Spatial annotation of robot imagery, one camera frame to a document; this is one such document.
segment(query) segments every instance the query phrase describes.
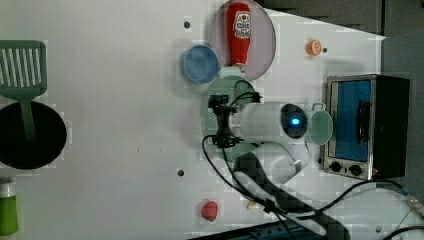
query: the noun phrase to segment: wire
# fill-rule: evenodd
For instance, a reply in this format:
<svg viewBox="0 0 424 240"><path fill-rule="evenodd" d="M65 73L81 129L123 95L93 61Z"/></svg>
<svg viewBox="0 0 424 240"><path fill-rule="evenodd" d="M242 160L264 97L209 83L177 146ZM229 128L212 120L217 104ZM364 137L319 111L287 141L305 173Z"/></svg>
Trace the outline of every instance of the wire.
<svg viewBox="0 0 424 240"><path fill-rule="evenodd" d="M412 209L409 210L409 212L405 215L405 217L403 217L402 221L400 221L399 225L397 226L397 228L395 230L398 230L400 225L402 225L403 221L405 221L406 217L408 217L408 215L412 212Z"/></svg>
<svg viewBox="0 0 424 240"><path fill-rule="evenodd" d="M251 89L255 89L252 84L250 84L250 82L246 81L246 80L239 80L234 84L234 88L237 88L237 85L239 85L239 83L245 83L246 85L248 85Z"/></svg>
<svg viewBox="0 0 424 240"><path fill-rule="evenodd" d="M234 101L233 102L231 102L231 104L230 104L230 107L232 107L238 100L240 100L242 97L244 97L244 96L247 96L247 95L251 95L251 97L253 98L253 97L255 97L255 93L252 93L252 92L245 92L245 93L242 93L242 94L240 94L238 97L236 97L235 99L234 99Z"/></svg>
<svg viewBox="0 0 424 240"><path fill-rule="evenodd" d="M283 227L286 229L287 233L290 235L290 238L296 240L296 237L293 235L293 233L289 229L289 226L287 225L287 223L285 221L283 221L283 219L281 219L280 216L278 216L278 214L276 212L273 212L273 213L278 218L278 220L280 221L281 225L283 225Z"/></svg>
<svg viewBox="0 0 424 240"><path fill-rule="evenodd" d="M227 167L228 167L228 170L230 170L230 173L231 173L231 176L233 177L233 179L236 181L236 183L239 185L239 186L241 186L241 188L244 190L244 191L246 191L246 192L249 192L240 182L239 182L239 180L234 176L234 172L233 172L233 170L230 168L230 164L228 163L228 158L227 158L227 154L225 153L225 149L222 149L222 155L224 155L224 160L225 160L225 163L227 164ZM290 238L292 238L292 239L296 239L295 237L294 237L294 235L293 235L293 233L290 231L290 229L289 229L289 227L287 226L287 223L286 222L284 222L281 218L280 218L280 216L278 216L278 214L275 212L275 211L273 211L273 213L275 214L275 216L278 218L278 220L280 221L280 223L284 226L284 228L286 229L286 231L288 232L288 234L290 235Z"/></svg>
<svg viewBox="0 0 424 240"><path fill-rule="evenodd" d="M376 180L376 179L372 179L372 180L364 180L364 181L362 181L362 182L359 182L359 183L356 183L356 184L354 184L354 185L352 185L350 188L348 188L346 191L344 191L338 198L336 198L334 201L332 201L331 203L329 203L328 205L326 205L325 207L323 207L323 208L320 208L320 209L318 209L318 210L315 210L314 212L314 214L313 215L311 215L311 216L301 216L301 217L298 217L300 220L305 220L305 219L310 219L310 218L312 218L312 217L314 217L314 216L316 216L316 215L320 215L321 213L323 213L325 210L327 210L327 209L329 209L329 208L331 208L331 207L333 207L334 205L336 205L338 202L340 202L347 194L349 194L354 188L357 188L357 187L359 187L359 186L361 186L361 185L364 185L364 184L368 184L368 183L373 183L373 182L380 182L380 183L390 183L390 184L392 184L392 185L394 185L394 186L396 186L396 187L398 187L399 189L402 189L403 188L403 186L402 185L400 185L399 183L397 183L397 182L395 182L395 181L392 181L392 180Z"/></svg>
<svg viewBox="0 0 424 240"><path fill-rule="evenodd" d="M234 173L233 173L233 171L231 170L231 168L230 168L230 165L229 165L229 163L228 163L228 158L227 158L227 155L226 155L226 153L225 153L225 150L223 149L223 151L222 151L222 153L223 153L223 155L224 155L224 159L225 159L225 163L227 164L227 167L228 167L228 170L230 171L230 173L231 173L231 176L233 177L233 179L236 181L236 183L240 186L240 188L242 189L242 190L239 190L238 188L236 188L236 187L234 187L234 185L233 184L231 184L230 182L228 182L228 180L226 179L226 178L224 178L224 176L222 176L222 174L218 171L218 169L215 167L215 165L212 163L212 161L211 161L211 159L209 158L209 155L207 154L207 152L206 152L206 149L205 149L205 141L208 139L208 138L211 138L211 137L214 137L214 136L216 136L216 135L207 135L207 136L205 136L204 138L203 138L203 140L202 140L202 149L203 149L203 153L205 154L205 157L206 157L206 159L208 160L208 162L209 162L209 164L212 166L212 168L215 170L215 172L218 174L218 176L219 177L221 177L221 179L226 183L226 184L228 184L231 188L233 188L234 190L236 190L237 192L239 192L240 194L242 194L242 195L246 195L247 197L249 197L249 198L251 198L251 199L253 199L253 201L255 201L255 202L257 202L257 203L259 203L259 204L261 204L261 205L265 205L265 201L263 201L262 199L259 199L259 198L257 198L257 197L255 197L255 196L253 196L240 182L239 182L239 180L234 176ZM283 215L283 213L285 212L284 210L282 210L282 209L278 209L277 208L277 210L279 211L279 212L281 212L282 213L282 215ZM278 220L280 220L280 223L284 226L284 228L286 229L286 231L289 233L289 235L290 235L290 237L292 238L292 239L296 239L294 236L293 236L293 234L291 233L291 231L290 231L290 229L288 228L288 226L287 226L287 223L286 222L284 222L279 216L278 216L278 214L276 213L276 211L273 211L273 213L277 216L277 218L278 218Z"/></svg>
<svg viewBox="0 0 424 240"><path fill-rule="evenodd" d="M398 229L392 233L390 233L387 237L383 238L383 240L389 240L392 239L394 236L399 235L403 232L407 232L407 231L411 231L411 230L424 230L424 226L418 225L418 226L409 226L409 227L404 227L401 229Z"/></svg>
<svg viewBox="0 0 424 240"><path fill-rule="evenodd" d="M237 178L235 178L234 177L234 175L233 175L233 173L232 173L232 171L231 171L231 169L229 169L230 170L230 172L231 172L231 175L232 175L232 177L235 179L235 181L237 182L237 184L239 184L240 185L240 188L242 189L242 190L240 190L240 189L238 189L238 188L236 188L233 184L231 184L230 182L228 182L228 180L224 177L224 176L222 176L222 174L218 171L218 169L216 168L216 166L212 163L212 161L211 161L211 159L209 158L209 155L207 154L207 152L206 152L206 149L205 149L205 141L208 139L208 138L211 138L211 137L215 137L216 135L207 135L207 136L205 136L204 138L203 138L203 140L202 140L202 149L203 149L203 153L205 154L205 157L206 157L206 159L208 160L208 162L209 162L209 164L212 166L212 168L215 170L215 172L218 174L218 176L226 183L226 184L228 184L231 188L233 188L234 190L236 190L237 192L239 192L240 194L242 194L242 195L246 195L247 197L249 197L249 198L251 198L251 199L253 199L253 201L255 201L255 202L257 202L257 203L259 203L259 204L261 204L261 205L265 205L265 201L263 201L262 199L259 199L259 198L257 198L257 197L255 197L255 196L253 196L243 185L241 185L240 184L240 182L238 181L238 179Z"/></svg>

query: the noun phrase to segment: red ketchup bottle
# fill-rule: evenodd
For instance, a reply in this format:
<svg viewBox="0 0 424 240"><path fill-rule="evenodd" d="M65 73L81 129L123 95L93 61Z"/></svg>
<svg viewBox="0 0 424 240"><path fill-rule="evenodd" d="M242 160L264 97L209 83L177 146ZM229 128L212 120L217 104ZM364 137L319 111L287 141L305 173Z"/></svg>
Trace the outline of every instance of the red ketchup bottle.
<svg viewBox="0 0 424 240"><path fill-rule="evenodd" d="M227 37L231 65L244 73L250 45L250 9L247 4L231 4L227 11Z"/></svg>

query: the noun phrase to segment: toaster oven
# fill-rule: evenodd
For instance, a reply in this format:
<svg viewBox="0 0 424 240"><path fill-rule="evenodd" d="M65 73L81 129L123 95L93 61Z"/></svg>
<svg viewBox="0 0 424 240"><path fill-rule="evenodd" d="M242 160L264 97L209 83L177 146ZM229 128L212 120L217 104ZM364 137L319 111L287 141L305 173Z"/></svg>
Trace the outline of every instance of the toaster oven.
<svg viewBox="0 0 424 240"><path fill-rule="evenodd" d="M358 179L405 175L409 80L382 75L328 78L333 135L324 171Z"/></svg>

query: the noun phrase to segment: toaster oven window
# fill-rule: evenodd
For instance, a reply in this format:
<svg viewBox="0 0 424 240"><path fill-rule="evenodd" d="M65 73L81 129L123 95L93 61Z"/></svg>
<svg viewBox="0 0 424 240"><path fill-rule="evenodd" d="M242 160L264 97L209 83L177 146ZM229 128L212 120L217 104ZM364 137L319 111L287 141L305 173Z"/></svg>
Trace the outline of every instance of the toaster oven window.
<svg viewBox="0 0 424 240"><path fill-rule="evenodd" d="M369 135L361 132L361 122L363 124L363 114L361 106L371 102L371 82L346 81L336 82L332 86L331 113L335 118L333 138L330 141L330 157L353 160L358 162L368 161L368 141L359 141L362 135Z"/></svg>

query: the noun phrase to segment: clear plastic lid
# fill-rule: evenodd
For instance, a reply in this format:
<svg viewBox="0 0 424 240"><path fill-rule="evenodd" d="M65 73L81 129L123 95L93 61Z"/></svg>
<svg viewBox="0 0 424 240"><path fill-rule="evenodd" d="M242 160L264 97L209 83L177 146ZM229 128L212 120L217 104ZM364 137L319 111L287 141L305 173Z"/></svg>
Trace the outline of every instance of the clear plastic lid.
<svg viewBox="0 0 424 240"><path fill-rule="evenodd" d="M0 198L16 196L15 182L10 178L0 177Z"/></svg>

